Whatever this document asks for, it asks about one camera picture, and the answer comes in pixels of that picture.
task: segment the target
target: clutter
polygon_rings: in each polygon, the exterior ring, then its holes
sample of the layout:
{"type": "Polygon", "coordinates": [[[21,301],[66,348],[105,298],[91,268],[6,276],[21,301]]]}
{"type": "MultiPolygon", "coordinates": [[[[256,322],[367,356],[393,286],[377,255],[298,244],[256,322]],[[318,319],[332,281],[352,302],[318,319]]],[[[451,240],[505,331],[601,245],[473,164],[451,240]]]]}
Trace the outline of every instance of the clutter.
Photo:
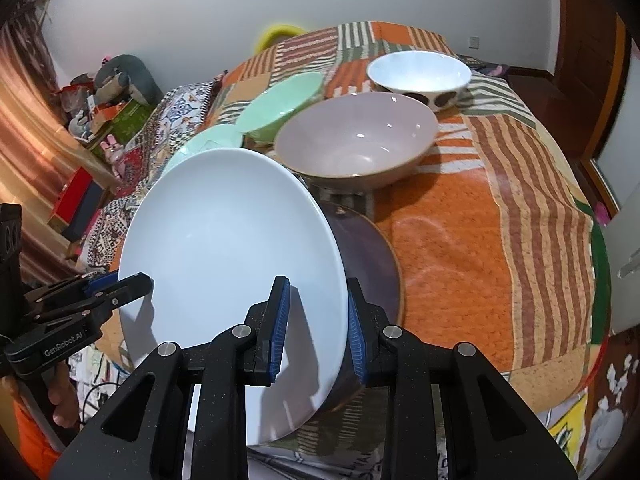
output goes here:
{"type": "Polygon", "coordinates": [[[95,107],[94,120],[91,122],[92,134],[97,134],[100,131],[100,128],[102,128],[102,126],[104,125],[104,123],[111,121],[118,114],[118,112],[123,108],[124,108],[124,105],[120,105],[120,104],[116,106],[109,106],[102,109],[100,109],[99,106],[95,107]]]}
{"type": "Polygon", "coordinates": [[[129,87],[129,76],[124,72],[118,72],[109,77],[107,82],[97,89],[94,95],[96,105],[117,102],[120,96],[129,87]]]}
{"type": "Polygon", "coordinates": [[[112,135],[115,142],[126,144],[145,124],[162,93],[135,56],[107,56],[93,75],[76,76],[60,91],[60,98],[69,114],[69,133],[106,162],[100,143],[112,135]]]}
{"type": "Polygon", "coordinates": [[[499,77],[504,80],[507,79],[507,74],[510,69],[509,65],[488,63],[486,61],[482,61],[481,59],[472,56],[465,56],[463,54],[456,55],[458,56],[458,59],[465,65],[467,65],[471,70],[475,70],[476,72],[491,77],[499,77]]]}
{"type": "Polygon", "coordinates": [[[92,123],[92,136],[86,148],[106,162],[100,143],[111,134],[120,144],[125,145],[145,125],[153,110],[152,106],[141,105],[134,99],[124,106],[118,105],[99,110],[93,122],[101,121],[102,124],[96,130],[92,123]]]}
{"type": "Polygon", "coordinates": [[[602,203],[598,202],[596,204],[595,209],[593,210],[596,217],[596,222],[603,227],[606,227],[609,222],[611,222],[611,216],[609,216],[609,211],[607,211],[607,207],[602,203]]]}
{"type": "Polygon", "coordinates": [[[104,150],[105,160],[108,164],[111,164],[113,176],[121,180],[125,174],[124,146],[113,135],[109,134],[106,142],[100,143],[100,147],[104,150]]]}
{"type": "Polygon", "coordinates": [[[114,98],[130,96],[140,104],[147,106],[156,106],[162,99],[162,92],[154,82],[149,70],[146,69],[145,64],[136,56],[129,54],[113,57],[103,63],[94,79],[94,85],[97,89],[96,95],[105,94],[108,96],[110,92],[102,92],[102,87],[111,83],[114,88],[117,88],[119,84],[124,83],[125,77],[128,83],[123,85],[122,92],[113,96],[114,98]]]}
{"type": "Polygon", "coordinates": [[[53,206],[47,224],[70,242],[79,240],[94,213],[111,199],[85,168],[78,170],[65,184],[53,206]]]}
{"type": "Polygon", "coordinates": [[[89,124],[89,117],[84,115],[84,110],[78,111],[76,116],[71,119],[69,131],[81,142],[88,142],[89,136],[91,135],[91,124],[89,124]]]}

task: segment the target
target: gray plush toy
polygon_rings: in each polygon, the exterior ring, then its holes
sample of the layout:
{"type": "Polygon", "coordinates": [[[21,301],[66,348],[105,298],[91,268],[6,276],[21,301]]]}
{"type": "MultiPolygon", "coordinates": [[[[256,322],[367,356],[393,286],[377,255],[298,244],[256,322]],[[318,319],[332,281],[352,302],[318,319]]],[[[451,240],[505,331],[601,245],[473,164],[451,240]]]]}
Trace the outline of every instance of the gray plush toy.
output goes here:
{"type": "Polygon", "coordinates": [[[136,56],[123,54],[103,64],[94,78],[95,104],[116,104],[126,96],[142,105],[156,106],[162,92],[149,70],[136,56]]]}

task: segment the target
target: orange sleeve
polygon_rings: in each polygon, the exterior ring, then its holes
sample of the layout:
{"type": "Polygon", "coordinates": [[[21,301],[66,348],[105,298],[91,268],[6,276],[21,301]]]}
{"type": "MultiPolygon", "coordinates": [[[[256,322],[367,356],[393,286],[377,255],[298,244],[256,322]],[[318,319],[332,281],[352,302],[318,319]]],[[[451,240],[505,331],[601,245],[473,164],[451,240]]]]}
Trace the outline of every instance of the orange sleeve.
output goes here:
{"type": "Polygon", "coordinates": [[[20,455],[40,480],[47,480],[51,468],[60,456],[24,407],[14,401],[15,419],[20,436],[20,455]]]}

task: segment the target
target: white plate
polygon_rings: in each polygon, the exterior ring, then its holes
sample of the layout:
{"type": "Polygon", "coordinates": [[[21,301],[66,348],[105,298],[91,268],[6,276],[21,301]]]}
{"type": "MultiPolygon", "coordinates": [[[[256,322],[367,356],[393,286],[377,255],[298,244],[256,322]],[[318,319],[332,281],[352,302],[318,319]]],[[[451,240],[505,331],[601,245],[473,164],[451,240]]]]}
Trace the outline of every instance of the white plate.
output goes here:
{"type": "Polygon", "coordinates": [[[154,280],[150,299],[120,309],[136,366],[161,342],[199,345],[242,323],[252,304],[267,300],[274,277],[287,276],[292,295],[282,368],[271,387],[246,389],[247,445],[286,436],[324,402],[347,336],[344,268],[320,208],[277,162],[219,148],[173,168],[149,191],[127,232],[118,275],[136,272],[154,280]]]}
{"type": "Polygon", "coordinates": [[[234,124],[217,124],[196,134],[183,147],[174,153],[162,170],[162,174],[168,173],[182,161],[200,152],[215,148],[239,148],[242,146],[242,133],[234,124]]]}

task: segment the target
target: pink object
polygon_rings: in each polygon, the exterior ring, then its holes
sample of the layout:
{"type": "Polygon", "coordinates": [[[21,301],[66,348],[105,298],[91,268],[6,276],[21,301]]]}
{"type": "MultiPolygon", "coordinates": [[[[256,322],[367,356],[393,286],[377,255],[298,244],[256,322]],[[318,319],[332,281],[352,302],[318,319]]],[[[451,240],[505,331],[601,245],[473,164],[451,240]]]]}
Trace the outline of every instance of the pink object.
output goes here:
{"type": "Polygon", "coordinates": [[[368,191],[412,174],[437,131],[434,113],[420,101],[366,92],[293,116],[274,148],[282,164],[318,186],[368,191]]]}
{"type": "Polygon", "coordinates": [[[107,142],[100,143],[104,150],[104,159],[111,164],[113,175],[121,180],[125,175],[126,165],[124,163],[124,146],[120,144],[114,136],[107,135],[107,142]]]}
{"type": "Polygon", "coordinates": [[[605,227],[609,222],[611,222],[611,217],[609,216],[609,211],[602,202],[598,202],[596,204],[595,211],[593,212],[596,217],[596,222],[601,226],[605,227]]]}

